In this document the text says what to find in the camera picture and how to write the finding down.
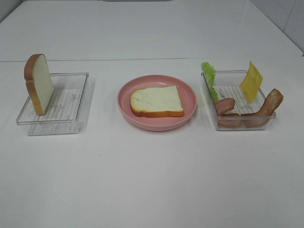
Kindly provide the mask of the yellow cheese slice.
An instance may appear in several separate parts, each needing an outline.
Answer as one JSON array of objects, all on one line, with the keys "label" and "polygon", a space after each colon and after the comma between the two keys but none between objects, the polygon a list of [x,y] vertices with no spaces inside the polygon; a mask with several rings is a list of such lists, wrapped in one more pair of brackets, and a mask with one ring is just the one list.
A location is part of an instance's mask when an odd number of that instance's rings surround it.
[{"label": "yellow cheese slice", "polygon": [[253,64],[252,61],[249,62],[249,68],[247,74],[240,84],[240,88],[243,90],[247,100],[252,103],[256,98],[256,95],[260,89],[263,81],[263,76]]}]

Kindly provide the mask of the green lettuce leaf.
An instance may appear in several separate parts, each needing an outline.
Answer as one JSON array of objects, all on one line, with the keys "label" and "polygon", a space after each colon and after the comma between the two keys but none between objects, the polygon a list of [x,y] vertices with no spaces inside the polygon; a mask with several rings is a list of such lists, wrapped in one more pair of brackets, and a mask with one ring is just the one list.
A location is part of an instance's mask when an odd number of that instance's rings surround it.
[{"label": "green lettuce leaf", "polygon": [[213,87],[215,82],[216,70],[214,66],[212,66],[209,62],[202,62],[201,63],[202,71],[205,75],[205,79],[207,81],[207,85],[213,100],[216,102],[218,101],[218,93],[216,92],[215,88]]}]

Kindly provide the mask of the pink round plate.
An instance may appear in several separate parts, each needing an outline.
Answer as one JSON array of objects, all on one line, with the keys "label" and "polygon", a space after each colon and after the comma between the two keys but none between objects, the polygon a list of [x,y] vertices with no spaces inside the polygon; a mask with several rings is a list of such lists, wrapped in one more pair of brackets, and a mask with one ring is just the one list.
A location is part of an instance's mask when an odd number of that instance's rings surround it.
[{"label": "pink round plate", "polygon": [[[130,106],[131,93],[136,89],[146,87],[165,87],[176,85],[181,105],[184,109],[182,117],[138,117],[132,113]],[[197,98],[193,89],[184,81],[165,75],[147,75],[127,82],[117,96],[118,107],[123,117],[134,126],[149,131],[167,131],[184,125],[194,114],[197,107]]]}]

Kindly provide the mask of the clear plastic tray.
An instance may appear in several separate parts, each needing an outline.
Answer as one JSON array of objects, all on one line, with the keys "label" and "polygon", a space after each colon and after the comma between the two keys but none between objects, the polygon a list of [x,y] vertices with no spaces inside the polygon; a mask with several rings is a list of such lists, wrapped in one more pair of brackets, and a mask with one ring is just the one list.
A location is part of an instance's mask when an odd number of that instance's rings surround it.
[{"label": "clear plastic tray", "polygon": [[55,90],[46,113],[37,115],[27,98],[17,119],[27,135],[74,134],[86,127],[94,84],[88,73],[53,73]]},{"label": "clear plastic tray", "polygon": [[246,131],[264,130],[276,118],[276,113],[267,116],[243,116],[243,114],[256,113],[262,107],[266,95],[259,90],[253,102],[249,102],[240,87],[247,74],[246,70],[216,71],[213,88],[218,99],[233,98],[234,108],[225,112],[225,116],[218,114],[215,100],[209,89],[205,73],[202,72],[203,93],[210,111],[213,125],[218,131]]}]

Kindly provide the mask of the bacon strip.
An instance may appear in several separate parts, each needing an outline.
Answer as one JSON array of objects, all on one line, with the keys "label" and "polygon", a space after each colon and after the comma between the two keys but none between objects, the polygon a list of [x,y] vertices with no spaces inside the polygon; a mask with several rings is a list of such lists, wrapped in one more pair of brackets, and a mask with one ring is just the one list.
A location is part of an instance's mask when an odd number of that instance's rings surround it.
[{"label": "bacon strip", "polygon": [[246,128],[256,128],[268,123],[270,119],[266,118],[266,116],[271,116],[277,107],[282,103],[283,99],[284,96],[281,94],[281,92],[274,88],[268,94],[258,112],[241,114],[242,117],[246,117],[246,119],[243,120],[244,126]]},{"label": "bacon strip", "polygon": [[240,117],[240,115],[237,113],[228,113],[234,110],[235,102],[234,98],[224,98],[215,103],[218,116],[221,117],[218,117],[218,125],[229,128],[240,126],[241,121],[239,119],[232,119],[233,117]]}]

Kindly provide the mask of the bread slice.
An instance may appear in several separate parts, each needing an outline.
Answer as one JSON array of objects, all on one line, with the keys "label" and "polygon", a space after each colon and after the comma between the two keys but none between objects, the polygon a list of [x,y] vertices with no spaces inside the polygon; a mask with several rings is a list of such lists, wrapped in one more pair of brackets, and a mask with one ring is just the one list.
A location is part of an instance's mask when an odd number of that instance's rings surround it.
[{"label": "bread slice", "polygon": [[135,90],[130,96],[130,107],[138,117],[181,117],[184,115],[176,85]]},{"label": "bread slice", "polygon": [[54,92],[44,54],[33,54],[24,67],[24,79],[37,115],[44,115]]}]

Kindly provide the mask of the clear right plastic tray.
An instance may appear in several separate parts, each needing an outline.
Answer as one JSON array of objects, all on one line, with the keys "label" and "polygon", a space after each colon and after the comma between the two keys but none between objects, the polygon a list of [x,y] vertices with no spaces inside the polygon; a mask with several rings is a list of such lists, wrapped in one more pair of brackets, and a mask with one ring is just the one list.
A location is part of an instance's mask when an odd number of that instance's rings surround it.
[{"label": "clear right plastic tray", "polygon": [[210,111],[213,125],[218,131],[246,131],[264,130],[276,118],[276,113],[267,116],[243,116],[243,114],[256,113],[262,107],[266,95],[259,90],[253,102],[249,102],[240,87],[247,74],[246,70],[216,71],[213,88],[218,99],[233,98],[234,108],[225,112],[225,116],[218,114],[215,100],[209,89],[205,73],[202,72],[203,93]]}]

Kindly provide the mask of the clear left plastic tray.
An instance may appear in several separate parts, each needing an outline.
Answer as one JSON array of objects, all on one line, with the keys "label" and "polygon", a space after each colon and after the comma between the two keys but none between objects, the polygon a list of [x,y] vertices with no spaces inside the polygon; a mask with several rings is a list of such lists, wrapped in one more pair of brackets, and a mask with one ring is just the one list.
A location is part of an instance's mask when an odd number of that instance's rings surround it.
[{"label": "clear left plastic tray", "polygon": [[88,73],[53,73],[55,90],[46,113],[37,115],[27,98],[17,119],[27,135],[74,134],[86,127],[94,84]]}]

